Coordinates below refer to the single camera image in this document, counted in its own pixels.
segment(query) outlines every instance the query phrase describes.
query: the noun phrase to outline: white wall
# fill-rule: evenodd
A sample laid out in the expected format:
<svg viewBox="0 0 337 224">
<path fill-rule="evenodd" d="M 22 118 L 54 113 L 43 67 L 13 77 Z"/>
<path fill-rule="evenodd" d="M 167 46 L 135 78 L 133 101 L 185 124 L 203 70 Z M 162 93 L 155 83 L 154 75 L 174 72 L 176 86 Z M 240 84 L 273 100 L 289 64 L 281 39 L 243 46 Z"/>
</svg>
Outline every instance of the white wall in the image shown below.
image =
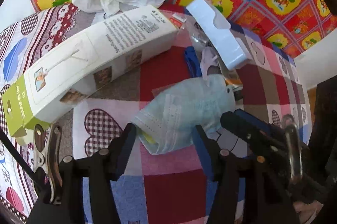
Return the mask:
<svg viewBox="0 0 337 224">
<path fill-rule="evenodd" d="M 337 75 L 337 28 L 294 59 L 307 89 Z"/>
<path fill-rule="evenodd" d="M 0 6 L 0 32 L 7 26 L 34 14 L 30 0 L 5 0 Z"/>
</svg>

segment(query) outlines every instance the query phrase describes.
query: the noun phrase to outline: green label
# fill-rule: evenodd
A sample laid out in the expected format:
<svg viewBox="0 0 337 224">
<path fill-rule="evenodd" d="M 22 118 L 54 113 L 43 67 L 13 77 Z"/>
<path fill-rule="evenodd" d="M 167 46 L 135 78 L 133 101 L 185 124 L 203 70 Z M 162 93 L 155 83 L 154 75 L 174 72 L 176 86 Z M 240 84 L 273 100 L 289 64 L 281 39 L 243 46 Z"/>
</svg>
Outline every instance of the green label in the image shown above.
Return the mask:
<svg viewBox="0 0 337 224">
<path fill-rule="evenodd" d="M 27 97 L 25 77 L 21 76 L 16 81 L 16 94 L 17 100 L 20 107 L 21 116 L 24 124 L 27 124 L 33 117 L 32 109 L 29 105 L 29 100 Z"/>
</svg>

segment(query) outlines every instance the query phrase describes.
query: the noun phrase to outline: black bar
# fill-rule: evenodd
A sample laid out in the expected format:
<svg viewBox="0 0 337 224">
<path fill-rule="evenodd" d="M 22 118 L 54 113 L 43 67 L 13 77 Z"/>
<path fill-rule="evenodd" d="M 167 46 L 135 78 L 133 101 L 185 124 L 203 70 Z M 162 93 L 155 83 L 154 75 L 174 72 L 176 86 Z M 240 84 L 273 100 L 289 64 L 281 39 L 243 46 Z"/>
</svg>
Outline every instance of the black bar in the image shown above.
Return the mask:
<svg viewBox="0 0 337 224">
<path fill-rule="evenodd" d="M 2 128 L 0 127 L 0 140 L 3 145 L 7 148 L 8 152 L 14 157 L 17 163 L 25 170 L 27 175 L 35 182 L 35 184 L 39 187 L 40 190 L 43 189 L 44 185 L 41 184 L 36 174 L 32 171 L 26 161 L 22 158 L 22 156 L 15 149 L 9 138 L 6 136 Z"/>
</svg>

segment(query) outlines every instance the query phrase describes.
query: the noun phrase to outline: selfie stick box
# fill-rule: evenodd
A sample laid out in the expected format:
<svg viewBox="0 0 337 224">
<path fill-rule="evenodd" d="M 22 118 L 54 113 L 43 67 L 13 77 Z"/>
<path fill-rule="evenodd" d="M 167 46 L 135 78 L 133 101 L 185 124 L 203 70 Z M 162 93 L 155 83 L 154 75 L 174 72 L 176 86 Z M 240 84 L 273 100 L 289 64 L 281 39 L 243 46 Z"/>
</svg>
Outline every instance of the selfie stick box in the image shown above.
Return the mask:
<svg viewBox="0 0 337 224">
<path fill-rule="evenodd" d="M 178 29 L 153 6 L 115 15 L 68 38 L 4 93 L 9 134 L 47 129 L 84 98 L 170 49 Z"/>
</svg>

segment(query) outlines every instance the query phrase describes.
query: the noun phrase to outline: gingham heart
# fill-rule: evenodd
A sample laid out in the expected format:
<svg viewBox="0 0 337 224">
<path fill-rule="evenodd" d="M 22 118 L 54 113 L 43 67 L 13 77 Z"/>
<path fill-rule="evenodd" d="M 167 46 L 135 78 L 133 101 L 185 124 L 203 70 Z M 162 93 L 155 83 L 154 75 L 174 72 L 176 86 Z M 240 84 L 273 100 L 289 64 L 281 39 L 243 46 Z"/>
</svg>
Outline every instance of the gingham heart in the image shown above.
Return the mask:
<svg viewBox="0 0 337 224">
<path fill-rule="evenodd" d="M 0 91 L 0 127 L 6 135 L 8 134 L 8 126 L 5 118 L 5 112 L 3 110 L 2 96 L 5 93 L 5 91 L 8 90 L 9 87 L 10 85 L 6 84 Z"/>
<path fill-rule="evenodd" d="M 102 109 L 90 110 L 84 118 L 84 127 L 90 135 L 84 144 L 88 157 L 102 148 L 107 148 L 123 132 L 117 121 Z"/>
<path fill-rule="evenodd" d="M 304 110 L 304 107 L 302 107 L 302 114 L 303 114 L 303 123 L 305 122 L 305 120 L 307 119 L 307 113 Z"/>
<path fill-rule="evenodd" d="M 252 45 L 253 50 L 255 51 L 255 56 L 256 56 L 257 60 L 258 60 L 262 65 L 264 65 L 264 63 L 266 62 L 266 57 L 265 57 L 265 55 L 264 55 L 263 52 L 260 50 L 260 48 L 257 47 L 257 45 L 256 45 L 254 42 L 252 42 L 251 45 Z"/>
<path fill-rule="evenodd" d="M 21 33 L 25 36 L 30 34 L 37 25 L 39 18 L 36 14 L 26 17 L 21 21 Z"/>
<path fill-rule="evenodd" d="M 274 125 L 279 126 L 279 127 L 281 126 L 280 117 L 275 110 L 272 110 L 272 120 L 273 120 Z"/>
<path fill-rule="evenodd" d="M 284 59 L 281 57 L 278 57 L 278 60 L 280 61 L 281 65 L 282 65 L 282 70 L 285 74 L 287 74 L 287 66 L 285 65 Z"/>
</svg>

